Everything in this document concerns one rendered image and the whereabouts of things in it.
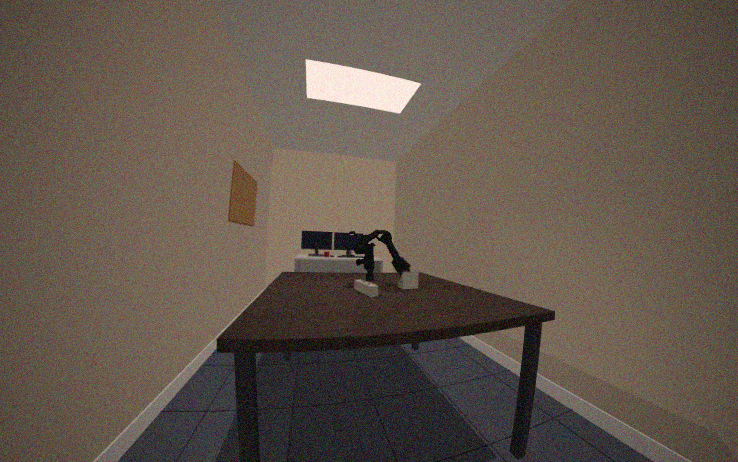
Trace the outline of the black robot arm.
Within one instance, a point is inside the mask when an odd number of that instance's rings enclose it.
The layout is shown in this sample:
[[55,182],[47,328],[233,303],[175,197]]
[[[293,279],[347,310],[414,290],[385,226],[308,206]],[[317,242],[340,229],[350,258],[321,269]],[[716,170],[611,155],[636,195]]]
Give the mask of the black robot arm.
[[[378,237],[379,234],[383,234],[380,238]],[[400,276],[403,275],[404,272],[410,272],[411,265],[404,260],[404,258],[400,257],[395,246],[392,243],[392,236],[390,232],[385,230],[375,230],[374,232],[370,233],[369,235],[363,235],[361,239],[358,241],[358,244],[354,245],[354,251],[355,254],[373,254],[373,246],[376,246],[374,243],[368,244],[371,240],[374,238],[377,238],[382,243],[386,244],[392,258],[392,264],[395,270],[400,274]],[[361,264],[365,264],[365,257],[363,259],[357,259],[356,264],[357,266]]]

